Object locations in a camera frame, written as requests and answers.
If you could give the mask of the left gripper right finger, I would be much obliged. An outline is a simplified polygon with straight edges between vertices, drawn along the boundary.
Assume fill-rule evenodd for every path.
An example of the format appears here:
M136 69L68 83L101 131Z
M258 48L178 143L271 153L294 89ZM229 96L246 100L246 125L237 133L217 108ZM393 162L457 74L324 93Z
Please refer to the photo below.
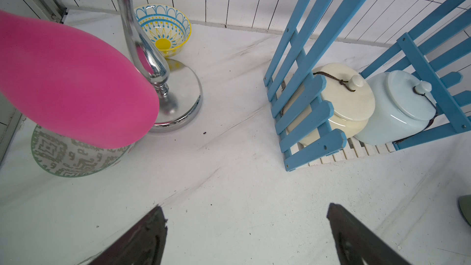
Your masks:
M331 203L327 219L341 265L409 264L343 206Z

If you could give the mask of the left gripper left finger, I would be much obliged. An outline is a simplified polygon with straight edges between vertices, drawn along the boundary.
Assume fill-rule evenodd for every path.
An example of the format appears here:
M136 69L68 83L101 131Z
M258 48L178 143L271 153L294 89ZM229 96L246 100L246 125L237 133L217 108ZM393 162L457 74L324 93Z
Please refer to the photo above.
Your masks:
M159 265L168 234L166 222L162 208L155 206L91 264Z

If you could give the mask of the green tea canister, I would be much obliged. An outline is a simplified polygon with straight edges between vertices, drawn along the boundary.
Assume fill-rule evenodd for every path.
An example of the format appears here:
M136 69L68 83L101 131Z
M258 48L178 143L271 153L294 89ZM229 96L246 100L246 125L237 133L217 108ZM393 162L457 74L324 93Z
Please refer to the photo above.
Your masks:
M471 195L460 196L458 198L458 207L463 219L471 225Z

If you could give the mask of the light blue tea canister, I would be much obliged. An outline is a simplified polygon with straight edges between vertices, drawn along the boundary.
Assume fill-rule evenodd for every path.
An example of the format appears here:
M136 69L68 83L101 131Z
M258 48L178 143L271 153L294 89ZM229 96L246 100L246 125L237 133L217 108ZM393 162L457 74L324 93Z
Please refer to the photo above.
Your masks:
M437 114L432 85L404 71L380 73L367 81L375 110L355 138L373 146L399 141L430 126Z

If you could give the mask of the cream tea canister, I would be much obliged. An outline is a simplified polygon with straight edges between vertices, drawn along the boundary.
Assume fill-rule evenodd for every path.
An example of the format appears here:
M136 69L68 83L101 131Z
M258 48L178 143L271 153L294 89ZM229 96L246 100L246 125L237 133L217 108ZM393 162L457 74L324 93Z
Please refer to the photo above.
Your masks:
M314 74L318 72L327 73L321 98L334 107L334 115L329 119L331 128L342 130L347 138L357 135L375 110L375 97L370 85L354 69L340 63L313 70Z

